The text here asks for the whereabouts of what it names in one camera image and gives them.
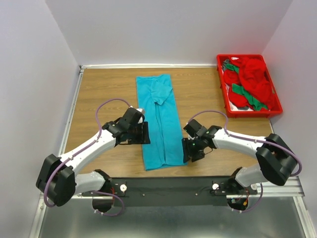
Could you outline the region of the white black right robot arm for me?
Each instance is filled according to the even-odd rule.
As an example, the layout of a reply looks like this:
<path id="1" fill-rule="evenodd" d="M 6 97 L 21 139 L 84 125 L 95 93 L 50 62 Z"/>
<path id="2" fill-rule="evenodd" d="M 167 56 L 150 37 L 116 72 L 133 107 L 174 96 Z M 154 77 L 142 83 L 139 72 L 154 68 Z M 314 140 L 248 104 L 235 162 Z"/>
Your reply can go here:
<path id="1" fill-rule="evenodd" d="M 232 150 L 257 160 L 253 166 L 237 168 L 219 185 L 228 194 L 239 194 L 253 184 L 267 181 L 283 186 L 299 167 L 292 151 L 277 134 L 261 137 L 235 133 L 215 125 L 205 128 L 195 119 L 190 120 L 184 130 L 188 134 L 182 139 L 184 162 L 203 159 L 206 148 Z"/>

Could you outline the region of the teal t-shirt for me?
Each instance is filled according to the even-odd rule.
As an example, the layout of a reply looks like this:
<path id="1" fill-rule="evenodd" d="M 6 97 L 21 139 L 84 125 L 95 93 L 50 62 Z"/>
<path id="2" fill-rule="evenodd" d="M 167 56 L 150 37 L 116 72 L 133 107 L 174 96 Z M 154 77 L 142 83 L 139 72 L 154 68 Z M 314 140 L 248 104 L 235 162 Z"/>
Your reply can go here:
<path id="1" fill-rule="evenodd" d="M 145 110 L 150 144 L 142 146 L 146 171 L 184 166 L 182 128 L 169 74 L 137 77 L 138 106 Z"/>

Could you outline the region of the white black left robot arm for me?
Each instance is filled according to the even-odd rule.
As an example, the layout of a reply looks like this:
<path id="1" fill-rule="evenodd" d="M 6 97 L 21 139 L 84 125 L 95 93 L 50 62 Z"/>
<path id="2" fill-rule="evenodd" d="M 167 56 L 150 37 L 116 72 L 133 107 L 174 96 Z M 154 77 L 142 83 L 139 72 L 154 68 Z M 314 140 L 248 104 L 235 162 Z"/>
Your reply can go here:
<path id="1" fill-rule="evenodd" d="M 109 192 L 110 184 L 103 172 L 80 174 L 80 171 L 102 153 L 122 142 L 149 144 L 145 110 L 129 107 L 122 117 L 99 124 L 99 131 L 70 152 L 44 159 L 36 187 L 44 194 L 48 207 L 62 206 L 75 194 L 94 191 L 99 196 Z"/>

